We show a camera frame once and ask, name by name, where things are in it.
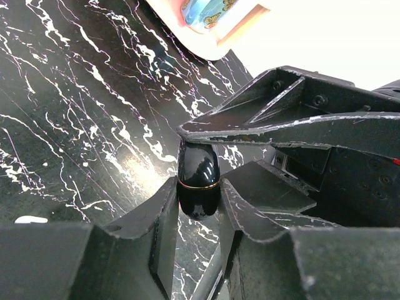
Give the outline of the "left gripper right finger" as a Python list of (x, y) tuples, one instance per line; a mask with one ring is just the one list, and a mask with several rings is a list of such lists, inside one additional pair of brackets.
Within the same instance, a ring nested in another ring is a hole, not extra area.
[(250, 162), (221, 179), (222, 275), (231, 299), (398, 299), (399, 229), (304, 214), (306, 188)]

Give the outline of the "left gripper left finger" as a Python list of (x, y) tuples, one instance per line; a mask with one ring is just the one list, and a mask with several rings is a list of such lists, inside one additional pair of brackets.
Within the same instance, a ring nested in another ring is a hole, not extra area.
[(179, 206), (175, 177), (101, 227), (83, 222), (1, 228), (2, 299), (170, 299)]

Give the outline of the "black earbud charging case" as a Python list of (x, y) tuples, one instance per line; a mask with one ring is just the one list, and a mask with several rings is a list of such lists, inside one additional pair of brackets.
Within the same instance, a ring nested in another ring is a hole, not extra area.
[(180, 141), (177, 158), (177, 199), (195, 221), (210, 218), (221, 197), (218, 155), (210, 144)]

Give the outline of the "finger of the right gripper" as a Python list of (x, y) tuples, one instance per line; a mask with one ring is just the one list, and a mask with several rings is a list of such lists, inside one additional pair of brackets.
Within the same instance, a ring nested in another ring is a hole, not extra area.
[(192, 143), (344, 148), (399, 157), (399, 82), (373, 91), (295, 67), (270, 69), (177, 128)]

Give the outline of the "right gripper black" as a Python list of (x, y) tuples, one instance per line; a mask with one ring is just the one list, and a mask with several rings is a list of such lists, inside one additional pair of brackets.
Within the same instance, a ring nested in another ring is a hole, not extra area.
[(280, 147), (275, 164), (308, 185), (316, 214), (345, 226), (399, 226), (399, 83), (278, 79), (277, 112), (311, 146)]

